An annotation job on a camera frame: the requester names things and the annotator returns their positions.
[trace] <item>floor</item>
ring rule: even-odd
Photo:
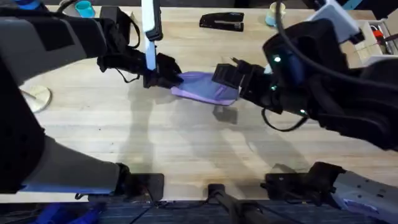
[[[173,207],[186,207],[196,202],[178,202],[171,206]],[[299,224],[373,224],[375,221],[370,218],[366,218],[362,215],[357,215],[350,212],[343,212],[331,208],[327,205],[322,207],[315,207],[314,205],[289,205],[282,202],[272,201],[261,201],[261,205],[264,205],[277,213],[281,213],[284,216],[288,216],[294,219],[296,222],[287,223],[299,223]],[[6,205],[0,205],[2,212]],[[13,212],[1,215],[0,212],[0,223],[13,224],[19,223],[31,223],[35,220],[35,217],[40,213],[41,208],[44,204],[25,204],[25,205],[10,205],[9,208]],[[87,208],[91,205],[88,203],[66,203],[65,208],[76,213],[84,213]],[[148,204],[129,204],[129,203],[114,203],[108,204],[106,210],[99,216],[98,224],[112,224],[112,223],[130,223],[135,219],[142,211],[149,208]],[[270,220],[279,221],[283,219],[274,213],[263,211],[264,215]],[[30,222],[27,222],[25,218],[31,217]],[[161,224],[178,224],[178,223],[189,223],[189,224],[227,224],[231,223],[228,214],[224,209],[219,206],[205,205],[200,208],[189,209],[189,210],[163,210],[153,208],[145,213],[140,219],[136,220],[135,224],[140,223],[161,223]]]

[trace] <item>purple cloth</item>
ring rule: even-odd
[[[239,90],[213,82],[212,73],[185,72],[179,76],[184,82],[171,88],[173,95],[222,106],[232,105],[238,99]]]

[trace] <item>black cable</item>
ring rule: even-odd
[[[298,221],[298,220],[296,220],[296,219],[294,219],[294,218],[292,218],[292,217],[290,217],[290,216],[284,215],[284,214],[279,213],[279,212],[277,212],[277,211],[275,211],[275,210],[273,210],[273,209],[271,209],[271,208],[269,208],[269,207],[267,207],[267,206],[261,205],[260,203],[257,203],[257,204],[258,204],[258,206],[260,206],[262,209],[267,210],[268,212],[271,212],[271,213],[273,213],[273,214],[275,214],[275,215],[277,215],[277,216],[279,216],[279,217],[281,217],[281,218],[284,218],[284,219],[286,219],[286,220],[289,220],[289,221],[294,222],[294,223],[297,223],[297,224],[304,224],[304,223],[302,223],[302,222],[300,222],[300,221]]]
[[[139,45],[140,45],[140,43],[141,43],[141,35],[140,35],[140,30],[139,30],[139,27],[138,27],[138,25],[134,22],[134,20],[133,19],[131,19],[131,17],[129,17],[129,16],[127,16],[128,18],[129,18],[129,20],[130,20],[130,23],[132,24],[132,26],[134,26],[134,29],[136,30],[136,33],[137,33],[137,36],[138,36],[138,41],[137,41],[137,44],[136,45],[134,45],[134,46],[132,46],[132,48],[134,48],[134,49],[136,49]]]
[[[209,197],[205,201],[199,202],[199,203],[196,203],[196,204],[193,204],[193,205],[189,205],[187,207],[167,207],[168,205],[170,205],[170,203],[166,202],[164,204],[161,204],[161,202],[155,202],[150,190],[146,186],[142,186],[142,187],[148,193],[149,200],[150,200],[151,204],[154,207],[159,208],[159,209],[164,209],[164,210],[186,210],[186,209],[200,208],[200,207],[202,207],[204,205],[219,205],[219,204],[215,204],[215,203],[208,203],[209,200],[212,199],[215,196],[215,194],[212,194],[212,195],[209,195]]]
[[[129,224],[133,224],[135,223],[138,219],[140,219],[143,215],[145,215],[145,213],[147,213],[149,210],[153,209],[154,206],[151,205],[149,208],[145,209],[144,211],[142,211],[136,218],[134,218],[133,220],[131,220],[131,222]]]
[[[275,129],[275,130],[277,130],[277,131],[282,131],[282,132],[294,131],[294,130],[296,130],[297,128],[301,127],[301,125],[303,125],[303,124],[304,124],[305,122],[307,122],[307,120],[308,120],[308,118],[303,117],[303,118],[300,119],[300,121],[297,122],[297,124],[293,125],[292,127],[287,128],[287,129],[279,129],[279,128],[273,126],[273,125],[269,122],[269,120],[268,120],[268,118],[267,118],[267,116],[266,116],[266,110],[267,110],[267,109],[265,109],[265,108],[263,108],[263,109],[261,110],[261,116],[262,116],[264,122],[265,122],[270,128]]]
[[[119,69],[117,69],[117,68],[115,68],[115,69],[116,69],[116,71],[118,71],[119,74],[123,77],[123,80],[124,80],[125,83],[131,83],[131,82],[133,82],[133,81],[135,81],[135,80],[138,80],[139,77],[140,77],[140,75],[137,75],[136,78],[133,78],[132,80],[127,80],[126,77],[120,72]]]
[[[62,13],[68,6],[70,6],[71,4],[74,4],[75,2],[77,2],[78,0],[70,0],[67,1],[65,3],[63,3],[58,9],[57,12],[58,13]]]
[[[286,31],[283,27],[282,23],[282,18],[280,16],[280,5],[281,5],[281,0],[277,0],[276,4],[276,14],[275,14],[275,19],[276,19],[276,24],[277,24],[277,29],[284,40],[285,44],[288,46],[289,50],[291,50],[298,58],[300,58],[303,62],[305,62],[307,65],[313,67],[314,69],[318,70],[321,73],[327,74],[331,77],[337,78],[339,80],[343,80],[345,82],[349,82],[352,84],[357,84],[357,85],[366,85],[366,86],[371,86],[371,87],[376,87],[376,88],[383,88],[391,91],[396,91],[398,92],[398,87],[385,84],[385,83],[378,83],[378,82],[373,82],[370,80],[365,80],[365,79],[360,79],[360,78],[353,78],[348,75],[342,74],[340,72],[331,70],[323,65],[320,65],[319,63],[314,62],[307,56],[305,56],[299,49],[296,48],[296,46],[290,41],[289,37],[286,34]]]

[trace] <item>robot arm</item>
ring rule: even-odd
[[[131,174],[123,164],[97,160],[46,136],[18,89],[36,75],[86,58],[98,58],[102,72],[119,68],[143,75],[146,88],[179,84],[181,71],[173,58],[158,54],[157,69],[149,70],[145,54],[135,49],[139,44],[128,46],[131,22],[117,7],[104,7],[99,19],[0,9],[0,178],[7,180],[0,193],[74,192],[137,200],[150,190],[154,200],[162,198],[162,174]]]
[[[342,19],[347,15],[339,7],[326,4],[311,18],[315,21],[286,30],[278,26],[279,34],[262,48],[272,75],[265,75],[261,66],[236,60],[237,67],[219,64],[213,81],[240,88],[240,97],[262,107],[265,123],[276,130],[292,131],[314,119],[327,130],[363,139],[381,149],[394,149],[398,145],[398,60],[350,69],[340,43],[357,43],[363,37],[352,18]],[[266,110],[278,114],[287,111],[302,119],[281,130],[270,124]]]
[[[306,174],[266,174],[261,185],[271,200],[323,203],[396,223],[398,189],[342,167],[316,162]]]

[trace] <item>wooden tabletop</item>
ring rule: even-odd
[[[133,12],[141,26],[139,7],[121,9]],[[244,32],[199,28],[203,14],[229,11],[244,13]],[[287,10],[284,24],[298,23],[312,13]],[[374,19],[370,11],[350,13],[357,19]],[[157,49],[176,58],[184,72],[214,72],[218,63],[232,63],[231,57],[265,66],[261,47],[277,33],[265,25],[265,15],[265,9],[165,7],[164,39]],[[134,29],[131,37],[135,44]],[[353,51],[353,46],[345,44],[344,50]],[[316,161],[398,186],[398,153],[325,131],[315,121],[291,133],[274,131],[264,124],[261,108],[245,100],[222,108],[177,98],[162,88],[144,89],[142,80],[125,84],[115,70],[101,73],[94,59],[27,84],[47,86],[53,93],[49,107],[36,115],[49,136],[98,159],[122,162],[132,172],[163,173],[165,200],[204,199],[210,183],[225,184],[227,193],[237,198],[267,198],[259,186],[266,173],[286,168],[306,172]],[[276,126],[284,127],[299,119],[288,113],[270,116]],[[0,202],[53,201],[74,199],[70,194],[0,197]]]

